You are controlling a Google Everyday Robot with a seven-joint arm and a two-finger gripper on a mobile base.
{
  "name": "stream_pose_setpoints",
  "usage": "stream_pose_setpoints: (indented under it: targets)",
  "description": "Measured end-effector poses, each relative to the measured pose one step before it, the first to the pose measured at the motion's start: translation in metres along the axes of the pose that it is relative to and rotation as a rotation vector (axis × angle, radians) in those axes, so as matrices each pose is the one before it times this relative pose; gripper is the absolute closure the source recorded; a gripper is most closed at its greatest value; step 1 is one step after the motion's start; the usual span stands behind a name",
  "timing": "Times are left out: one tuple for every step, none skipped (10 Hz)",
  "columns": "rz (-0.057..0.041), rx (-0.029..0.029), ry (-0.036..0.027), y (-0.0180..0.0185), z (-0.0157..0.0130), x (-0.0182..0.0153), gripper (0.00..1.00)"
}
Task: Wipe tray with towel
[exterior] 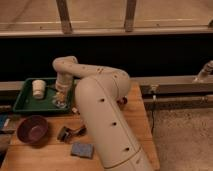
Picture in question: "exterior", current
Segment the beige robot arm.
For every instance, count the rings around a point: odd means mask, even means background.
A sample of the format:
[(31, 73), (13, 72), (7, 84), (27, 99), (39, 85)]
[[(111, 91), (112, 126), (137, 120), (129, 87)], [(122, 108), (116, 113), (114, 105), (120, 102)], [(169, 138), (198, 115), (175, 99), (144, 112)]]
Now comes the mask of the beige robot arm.
[(104, 171), (154, 171), (142, 145), (129, 127), (117, 102), (131, 81), (124, 70), (80, 64), (74, 56), (53, 61), (56, 89), (65, 94), (75, 86), (75, 103), (92, 138)]

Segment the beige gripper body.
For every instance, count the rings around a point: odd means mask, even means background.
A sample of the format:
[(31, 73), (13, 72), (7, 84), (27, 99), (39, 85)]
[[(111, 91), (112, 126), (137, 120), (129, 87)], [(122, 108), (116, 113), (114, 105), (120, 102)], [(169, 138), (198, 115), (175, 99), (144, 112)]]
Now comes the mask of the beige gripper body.
[(67, 93), (73, 84), (73, 77), (67, 74), (58, 74), (55, 82), (57, 91)]

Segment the clear gripper finger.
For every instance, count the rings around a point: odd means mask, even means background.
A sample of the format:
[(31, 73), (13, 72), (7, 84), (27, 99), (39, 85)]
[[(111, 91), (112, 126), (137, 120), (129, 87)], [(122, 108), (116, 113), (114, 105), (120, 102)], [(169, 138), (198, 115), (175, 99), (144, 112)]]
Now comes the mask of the clear gripper finger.
[(61, 95), (61, 108), (66, 108), (67, 107), (67, 96), (62, 94)]
[(59, 105), (59, 103), (60, 103), (60, 93), (59, 93), (59, 92), (57, 92), (57, 93), (53, 96), (52, 103), (53, 103), (55, 106), (58, 106), (58, 105)]

